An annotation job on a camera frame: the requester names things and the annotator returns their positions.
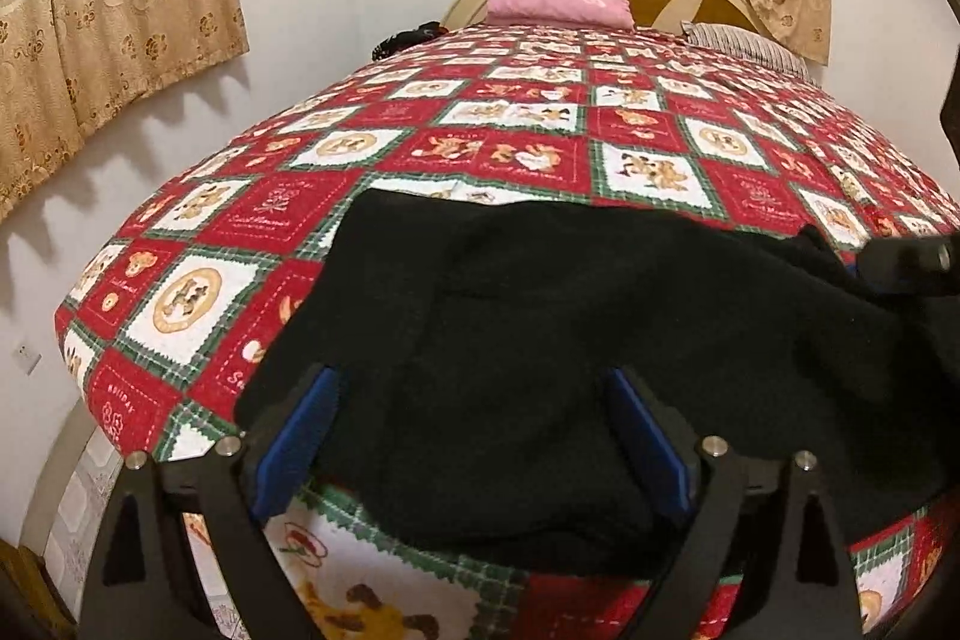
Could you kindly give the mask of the black object at bedside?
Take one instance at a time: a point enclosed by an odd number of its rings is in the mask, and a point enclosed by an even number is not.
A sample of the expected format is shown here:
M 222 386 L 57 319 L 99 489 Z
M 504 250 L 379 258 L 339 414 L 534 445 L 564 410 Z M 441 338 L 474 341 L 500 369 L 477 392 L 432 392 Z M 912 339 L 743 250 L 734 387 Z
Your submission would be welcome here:
M 404 50 L 411 49 L 412 47 L 434 41 L 434 39 L 443 37 L 443 35 L 448 34 L 448 32 L 448 28 L 441 25 L 439 21 L 428 21 L 428 23 L 423 23 L 423 25 L 418 26 L 418 28 L 400 31 L 397 34 L 391 35 L 391 37 L 387 37 L 384 41 L 379 42 L 379 44 L 374 47 L 373 52 L 371 52 L 371 60 L 373 60 L 373 62 L 379 62 L 379 60 L 392 57 L 396 53 L 404 52 Z

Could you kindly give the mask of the pink folded blanket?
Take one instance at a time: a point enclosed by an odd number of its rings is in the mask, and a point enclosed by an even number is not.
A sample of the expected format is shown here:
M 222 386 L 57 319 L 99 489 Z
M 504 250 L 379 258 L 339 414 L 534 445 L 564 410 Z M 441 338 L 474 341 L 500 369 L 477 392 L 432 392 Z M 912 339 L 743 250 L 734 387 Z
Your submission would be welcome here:
M 607 29 L 635 26 L 628 0 L 487 0 L 485 21 Z

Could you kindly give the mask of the white wall socket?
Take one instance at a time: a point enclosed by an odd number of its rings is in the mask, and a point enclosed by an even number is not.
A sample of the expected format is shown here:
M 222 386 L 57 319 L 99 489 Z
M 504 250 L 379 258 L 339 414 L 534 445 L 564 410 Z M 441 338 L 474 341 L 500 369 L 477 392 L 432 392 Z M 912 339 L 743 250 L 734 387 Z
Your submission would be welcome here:
M 41 353 L 34 349 L 29 342 L 20 341 L 13 347 L 11 358 L 21 374 L 29 377 L 36 370 L 37 364 L 41 360 Z

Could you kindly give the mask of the striped pillow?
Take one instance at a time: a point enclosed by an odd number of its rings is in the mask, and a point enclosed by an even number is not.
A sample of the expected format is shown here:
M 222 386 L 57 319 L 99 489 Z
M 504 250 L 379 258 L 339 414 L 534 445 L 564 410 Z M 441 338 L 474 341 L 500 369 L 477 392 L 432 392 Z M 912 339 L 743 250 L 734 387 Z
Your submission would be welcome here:
M 763 65 L 771 71 L 792 74 L 809 81 L 811 74 L 804 58 L 797 57 L 789 49 L 773 39 L 739 26 L 719 23 L 693 23 L 683 21 L 682 32 L 690 46 L 703 47 L 726 53 L 731 57 L 745 58 Z

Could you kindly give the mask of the red patchwork teddy bedspread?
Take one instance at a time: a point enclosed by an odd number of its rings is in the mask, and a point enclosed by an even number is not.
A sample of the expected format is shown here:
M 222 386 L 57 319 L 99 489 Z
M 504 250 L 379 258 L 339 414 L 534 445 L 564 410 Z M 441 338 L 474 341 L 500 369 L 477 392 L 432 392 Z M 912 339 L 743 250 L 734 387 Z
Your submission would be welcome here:
M 86 265 L 55 331 L 119 452 L 189 458 L 235 433 L 245 382 L 370 187 L 667 208 L 770 236 L 815 224 L 844 260 L 867 237 L 958 227 L 946 190 L 802 76 L 652 29 L 477 26 L 247 128 Z M 417 551 L 343 491 L 301 497 L 265 531 L 327 638 L 613 638 L 646 591 Z M 928 591 L 953 507 L 854 544 L 864 632 Z

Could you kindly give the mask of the beige curtain side window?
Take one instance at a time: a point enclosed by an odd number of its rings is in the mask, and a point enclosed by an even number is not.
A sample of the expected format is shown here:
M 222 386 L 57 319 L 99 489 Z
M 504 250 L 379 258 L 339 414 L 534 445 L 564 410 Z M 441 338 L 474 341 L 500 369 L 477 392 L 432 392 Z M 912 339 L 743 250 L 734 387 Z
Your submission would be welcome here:
M 249 49 L 241 0 L 2 0 L 2 209 L 128 104 Z

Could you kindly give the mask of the black pants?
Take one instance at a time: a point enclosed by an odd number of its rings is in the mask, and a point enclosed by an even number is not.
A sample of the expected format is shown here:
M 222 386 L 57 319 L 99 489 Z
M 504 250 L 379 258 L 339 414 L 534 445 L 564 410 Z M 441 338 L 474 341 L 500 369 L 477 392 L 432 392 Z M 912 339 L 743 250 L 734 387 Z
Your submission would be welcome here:
M 864 286 L 813 227 L 366 190 L 236 422 L 314 367 L 342 381 L 319 479 L 410 546 L 534 572 L 646 576 L 674 548 L 623 370 L 742 455 L 812 452 L 851 541 L 958 481 L 957 301 Z

